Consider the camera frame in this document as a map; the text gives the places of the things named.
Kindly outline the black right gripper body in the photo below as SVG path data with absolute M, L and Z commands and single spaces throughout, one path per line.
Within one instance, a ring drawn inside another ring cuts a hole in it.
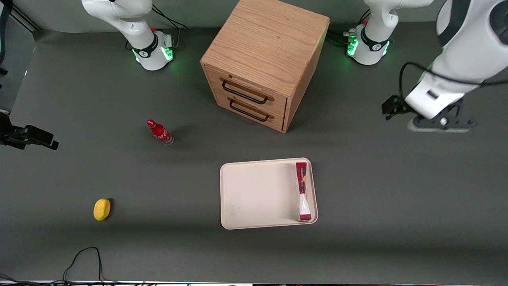
M 21 143 L 15 137 L 16 128 L 11 124 L 10 118 L 7 114 L 0 115 L 0 144 L 9 145 L 13 148 L 20 150 L 25 149 L 25 143 Z

